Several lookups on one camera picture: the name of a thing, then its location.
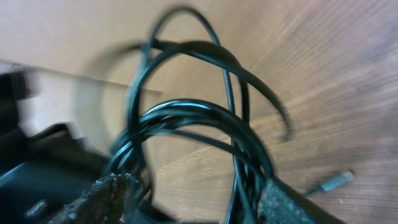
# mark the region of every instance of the black cable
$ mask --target black cable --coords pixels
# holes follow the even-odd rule
[[[157,40],[164,24],[178,12],[188,12],[195,16],[208,31],[213,43],[205,41],[174,43]],[[285,123],[284,139],[288,139],[291,135],[290,119],[276,94],[260,79],[243,69],[231,52],[220,46],[209,22],[190,7],[172,9],[161,17],[148,42],[118,48],[112,54],[101,57],[99,62],[102,64],[99,65],[97,71],[106,70],[120,57],[138,49],[142,53],[141,64],[127,91],[127,128],[112,146],[112,150],[118,152],[104,173],[127,172],[126,170],[131,170],[132,164],[137,163],[146,167],[145,161],[138,159],[143,153],[141,143],[153,135],[176,134],[192,138],[234,155],[235,180],[226,223],[242,222],[243,219],[247,223],[256,223],[258,201],[266,181],[273,177],[274,170],[265,145],[249,126],[248,84],[263,94],[280,113]],[[161,53],[153,57],[151,49],[160,50]],[[223,69],[229,110],[207,101],[177,99],[154,106],[139,116],[140,93],[143,84],[160,64],[178,54],[190,55]],[[235,115],[232,85],[228,72],[235,74],[239,80],[242,94],[242,118]],[[199,134],[178,130],[182,126],[193,124],[218,128],[231,137],[231,145]]]

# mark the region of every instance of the cable bundle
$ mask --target cable bundle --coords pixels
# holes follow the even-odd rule
[[[165,23],[180,12],[187,12],[196,17],[203,24],[213,42],[175,43],[159,40],[157,37]],[[160,50],[161,53],[153,56],[152,49]],[[178,7],[166,13],[156,23],[147,42],[120,47],[111,54],[107,54],[106,60],[97,61],[96,64],[99,65],[97,70],[103,72],[104,68],[122,56],[135,51],[141,51],[141,64],[128,89],[127,128],[112,146],[111,150],[117,151],[117,153],[104,173],[130,172],[137,164],[139,167],[145,167],[145,160],[140,159],[142,157],[137,156],[137,153],[142,155],[141,143],[154,135],[174,134],[201,141],[234,156],[235,179],[226,223],[257,223],[259,218],[257,205],[266,182],[274,176],[274,170],[267,155],[267,148],[249,125],[248,84],[264,95],[280,113],[285,124],[283,139],[288,139],[291,135],[290,119],[278,97],[260,79],[245,70],[231,52],[220,45],[209,22],[190,7]],[[159,65],[178,54],[186,54],[223,69],[229,110],[203,100],[176,99],[160,103],[139,115],[140,93],[143,84]],[[239,80],[242,94],[242,118],[235,115],[229,72],[235,74]],[[179,130],[180,127],[193,124],[211,126],[221,130],[230,136],[231,144],[197,133]]]

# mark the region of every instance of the blurry black object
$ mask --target blurry black object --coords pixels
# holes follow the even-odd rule
[[[194,15],[205,26],[214,43],[192,41],[178,44],[157,40],[164,22],[176,12]],[[152,48],[161,53],[153,57],[150,53]],[[97,72],[104,72],[103,70],[120,57],[139,50],[142,52],[142,63],[128,92],[127,128],[114,142],[111,148],[114,157],[105,169],[102,165],[108,160],[84,151],[71,138],[64,124],[56,125],[34,138],[27,138],[17,123],[7,125],[13,129],[4,128],[6,131],[2,135],[2,141],[8,142],[1,152],[7,156],[16,155],[16,159],[5,166],[8,167],[6,169],[15,168],[0,178],[0,190],[2,194],[4,190],[5,198],[4,203],[1,202],[2,216],[8,215],[6,218],[18,223],[44,221],[52,212],[61,208],[61,204],[71,203],[79,197],[82,190],[90,189],[90,185],[99,179],[100,172],[103,171],[105,177],[110,177],[112,173],[131,175],[124,210],[126,223],[178,223],[152,206],[152,172],[141,146],[141,142],[153,135],[176,134],[205,142],[234,155],[236,177],[226,223],[342,223],[274,175],[265,145],[249,126],[248,84],[260,91],[280,113],[286,128],[283,140],[291,138],[289,115],[275,93],[260,79],[243,69],[231,52],[220,46],[214,30],[199,12],[189,7],[172,9],[156,24],[148,42],[117,48],[100,58],[100,63],[94,63],[93,68],[99,69]],[[177,54],[187,54],[224,69],[229,110],[206,101],[177,99],[163,102],[139,116],[142,85],[161,63]],[[233,72],[239,80],[242,119],[234,113],[228,71]],[[222,130],[231,136],[231,145],[179,130],[180,127],[191,124]],[[87,219],[76,220],[74,215],[68,217],[65,222],[89,223]]]

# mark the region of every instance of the wire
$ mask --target wire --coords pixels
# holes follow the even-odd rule
[[[165,23],[174,15],[187,12],[196,17],[205,27],[212,42],[191,41],[175,43],[158,40]],[[156,56],[152,49],[160,50]],[[131,52],[141,51],[141,63],[127,91],[127,128],[119,135],[111,150],[117,151],[104,174],[127,172],[133,164],[146,167],[136,155],[142,155],[141,143],[160,134],[175,134],[201,141],[231,153],[234,157],[235,178],[226,223],[257,222],[257,204],[267,180],[273,177],[274,169],[267,155],[267,148],[249,125],[248,84],[264,95],[280,113],[285,124],[284,140],[291,137],[289,115],[276,94],[256,76],[245,70],[235,56],[223,48],[210,23],[190,7],[178,7],[162,16],[154,26],[148,42],[125,45],[97,60],[94,68],[105,72],[119,58]],[[223,69],[228,108],[195,99],[176,99],[160,103],[139,116],[141,88],[153,71],[178,54],[186,54]],[[242,118],[235,115],[234,96],[229,72],[237,76],[242,95]],[[200,124],[211,126],[226,133],[231,145],[197,133],[178,130],[183,126]]]

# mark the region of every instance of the cable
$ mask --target cable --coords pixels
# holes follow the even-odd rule
[[[187,12],[196,17],[209,33],[213,43],[206,41],[175,43],[159,40],[158,36],[165,23],[180,12]],[[160,50],[161,53],[153,56],[152,49]],[[264,95],[280,113],[285,124],[283,140],[287,140],[291,137],[292,127],[289,115],[276,94],[260,79],[245,70],[235,56],[220,45],[210,23],[198,11],[190,7],[170,10],[156,23],[147,42],[119,47],[101,56],[91,69],[97,73],[104,73],[119,58],[139,50],[141,51],[140,66],[127,90],[127,128],[114,142],[111,150],[117,153],[104,170],[104,174],[127,172],[134,164],[147,167],[146,162],[141,161],[139,159],[141,156],[137,154],[142,155],[141,143],[154,135],[175,134],[201,141],[234,156],[235,178],[226,223],[237,223],[243,220],[246,223],[257,223],[257,204],[267,180],[274,175],[274,169],[267,155],[267,148],[249,125],[248,84]],[[160,103],[139,116],[142,86],[159,65],[178,54],[186,54],[223,69],[229,110],[203,100],[176,99]],[[242,118],[235,115],[229,72],[236,75],[239,80]],[[230,136],[231,145],[197,133],[178,130],[183,126],[193,124],[219,129]]]

